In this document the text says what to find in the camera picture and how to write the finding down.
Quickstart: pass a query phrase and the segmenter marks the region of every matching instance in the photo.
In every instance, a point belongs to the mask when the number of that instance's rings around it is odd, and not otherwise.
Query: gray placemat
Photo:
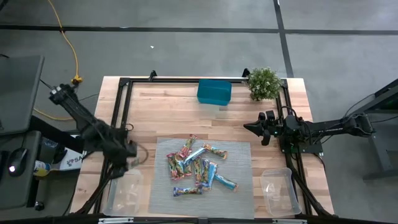
[[[202,195],[181,195],[173,197],[173,187],[194,187],[195,177],[171,180],[166,155],[179,151],[186,139],[158,138],[155,155],[155,179],[150,193],[149,212],[176,215],[189,215],[209,218],[254,218],[253,180],[251,169],[250,144],[248,142],[196,141],[195,152],[204,142],[221,150],[228,151],[228,158],[212,153],[202,154],[202,158],[218,164],[217,172],[239,185],[237,192],[227,189],[217,180],[211,191]]]

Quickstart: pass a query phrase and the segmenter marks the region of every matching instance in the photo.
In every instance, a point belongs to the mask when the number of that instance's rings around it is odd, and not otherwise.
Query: clear plastic container
[[[301,212],[289,168],[265,170],[261,175],[261,188],[267,211],[275,217],[296,215]]]
[[[103,213],[109,216],[134,216],[139,210],[143,183],[144,178],[137,169],[131,169],[123,177],[112,180]]]

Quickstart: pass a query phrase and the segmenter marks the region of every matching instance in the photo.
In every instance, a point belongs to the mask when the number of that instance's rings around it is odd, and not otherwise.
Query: yellow cable
[[[55,7],[54,7],[54,5],[52,4],[51,0],[47,0],[47,1],[50,3],[50,5],[51,5],[51,7],[52,7],[52,10],[54,11],[55,16],[57,17],[58,24],[59,24],[60,28],[62,29],[62,23],[61,23],[61,20],[60,20],[60,18],[59,18],[59,16],[58,16],[57,10],[55,10]],[[75,56],[75,62],[76,62],[76,75],[75,75],[75,77],[72,79],[72,83],[73,83],[73,84],[81,83],[81,82],[83,81],[83,79],[79,76],[79,63],[78,63],[78,60],[77,60],[77,55],[76,55],[75,48],[73,48],[72,44],[70,43],[70,41],[69,41],[68,38],[66,37],[65,33],[63,32],[63,30],[61,30],[61,34],[62,34],[63,38],[67,41],[68,45],[70,46],[70,48],[71,48],[72,51],[73,51],[73,55]]]
[[[53,117],[51,115],[48,115],[48,114],[44,113],[43,111],[39,111],[36,108],[33,108],[33,110],[38,112],[39,114],[45,116],[46,118],[50,118],[50,119],[52,119],[54,121],[72,121],[73,120],[73,118],[56,118],[56,117]]]

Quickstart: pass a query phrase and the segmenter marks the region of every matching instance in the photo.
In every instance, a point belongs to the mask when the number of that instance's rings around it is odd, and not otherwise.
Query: desk
[[[104,77],[95,116],[108,124],[111,122],[114,102],[120,77]],[[299,116],[312,120],[304,80],[288,78],[292,106]],[[196,98],[197,83],[135,83],[132,88],[127,123],[134,125],[129,138],[149,150],[148,160],[136,169],[144,176],[139,213],[142,217],[178,217],[178,215],[153,214],[148,212],[151,183],[154,176],[154,160],[158,137],[188,138],[196,134],[200,139],[217,141],[250,142],[253,170],[255,217],[267,218],[268,214],[260,185],[260,176],[266,169],[285,167],[284,155],[276,138],[268,146],[261,145],[261,138],[243,128],[244,123],[257,120],[261,111],[274,110],[275,100],[253,102],[249,90],[242,84],[233,84],[232,98],[228,106],[199,104]],[[324,208],[333,213],[328,184],[323,166],[312,154],[302,154],[308,188]],[[102,152],[93,153],[83,161],[73,198],[71,212],[77,211],[94,192],[103,163]],[[297,189],[303,209],[302,193]],[[104,191],[103,204],[107,191]]]

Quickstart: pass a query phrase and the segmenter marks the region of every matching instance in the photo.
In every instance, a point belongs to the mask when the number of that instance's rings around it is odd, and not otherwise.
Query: computer mouse
[[[27,149],[20,147],[10,153],[7,161],[8,174],[18,177],[24,173],[26,167]]]

